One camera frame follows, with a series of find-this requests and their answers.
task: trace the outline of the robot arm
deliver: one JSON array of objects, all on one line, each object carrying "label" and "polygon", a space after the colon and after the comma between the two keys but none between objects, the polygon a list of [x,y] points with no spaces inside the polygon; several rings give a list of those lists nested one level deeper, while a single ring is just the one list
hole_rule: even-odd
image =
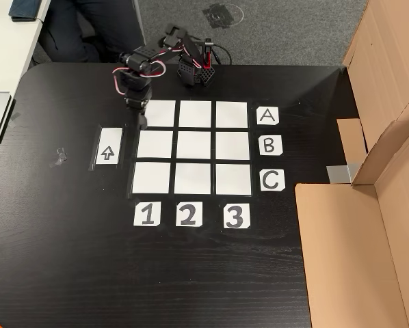
[{"label": "robot arm", "polygon": [[[165,33],[165,37],[135,49],[132,54],[121,54],[124,67],[114,70],[114,73],[119,71],[120,84],[126,88],[126,92],[120,94],[127,108],[139,112],[141,130],[147,127],[145,109],[152,95],[151,79],[165,73],[164,62],[180,56],[178,74],[186,85],[208,85],[215,72],[211,65],[213,43],[210,39],[193,41],[184,28],[173,24],[167,26]],[[160,67],[163,72],[156,72]]]}]

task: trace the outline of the person's leg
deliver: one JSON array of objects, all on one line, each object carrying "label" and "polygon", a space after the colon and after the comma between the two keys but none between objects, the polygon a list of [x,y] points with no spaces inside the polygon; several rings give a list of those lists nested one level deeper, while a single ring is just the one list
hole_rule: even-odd
[{"label": "person's leg", "polygon": [[53,62],[99,62],[95,47],[83,43],[73,0],[51,0],[39,43]]},{"label": "person's leg", "polygon": [[107,49],[118,55],[144,45],[132,0],[75,0],[81,13],[102,37]]}]

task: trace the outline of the white card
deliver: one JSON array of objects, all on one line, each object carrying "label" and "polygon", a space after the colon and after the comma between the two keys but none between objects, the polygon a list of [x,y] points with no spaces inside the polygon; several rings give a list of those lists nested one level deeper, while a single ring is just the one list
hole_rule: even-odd
[{"label": "white card", "polygon": [[250,159],[248,132],[217,132],[216,159]]},{"label": "white card", "polygon": [[177,163],[174,193],[211,193],[211,164]]},{"label": "white card", "polygon": [[279,123],[279,108],[259,107],[256,110],[256,123],[260,125],[276,125]]},{"label": "white card", "polygon": [[210,128],[211,101],[182,100],[179,126],[181,128]]},{"label": "white card", "polygon": [[261,135],[259,137],[259,154],[268,156],[279,156],[283,153],[282,136]]},{"label": "white card", "polygon": [[247,103],[217,101],[217,128],[248,128]]},{"label": "white card", "polygon": [[102,128],[95,164],[118,164],[122,128]]},{"label": "white card", "polygon": [[215,172],[217,195],[252,195],[250,165],[217,164]]},{"label": "white card", "polygon": [[134,226],[155,227],[161,224],[161,202],[142,202],[135,207]]},{"label": "white card", "polygon": [[183,202],[177,205],[176,226],[201,227],[203,224],[203,203]]},{"label": "white card", "polygon": [[249,204],[227,204],[223,211],[224,227],[228,229],[247,229],[250,227]]},{"label": "white card", "polygon": [[179,131],[178,159],[210,159],[211,133],[204,131]]},{"label": "white card", "polygon": [[140,132],[137,157],[159,157],[168,159],[171,157],[172,131],[149,131]]},{"label": "white card", "polygon": [[169,193],[170,163],[137,162],[132,193]]},{"label": "white card", "polygon": [[262,169],[259,172],[261,191],[282,191],[285,189],[283,169]]},{"label": "white card", "polygon": [[148,126],[174,126],[175,100],[150,100],[148,101],[145,116]]}]

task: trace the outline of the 3x3 grid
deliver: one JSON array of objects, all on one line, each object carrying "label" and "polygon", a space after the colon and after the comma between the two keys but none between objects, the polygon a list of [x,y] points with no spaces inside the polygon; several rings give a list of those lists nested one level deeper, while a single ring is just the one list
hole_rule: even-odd
[{"label": "3x3 grid", "polygon": [[248,104],[214,105],[212,114],[211,101],[182,100],[175,119],[175,100],[149,102],[149,129],[140,131],[137,143],[133,194],[252,195]]}]

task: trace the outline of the black desk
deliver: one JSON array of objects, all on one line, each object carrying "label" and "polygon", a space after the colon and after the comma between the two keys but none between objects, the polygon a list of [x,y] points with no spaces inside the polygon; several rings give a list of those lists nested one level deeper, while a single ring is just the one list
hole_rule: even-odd
[{"label": "black desk", "polygon": [[[0,145],[0,324],[310,327],[293,187],[328,183],[326,166],[345,164],[335,120],[358,117],[347,72],[217,66],[210,87],[191,90],[169,67],[154,80],[155,99],[280,107],[274,131],[287,188],[252,202],[247,230],[212,218],[200,229],[170,220],[149,229],[133,226],[134,116],[114,90],[114,67],[47,64],[21,81],[13,110],[20,117]],[[122,166],[89,171],[98,125],[126,123]],[[50,168],[57,148],[68,160]],[[276,159],[256,156],[254,164]]]}]

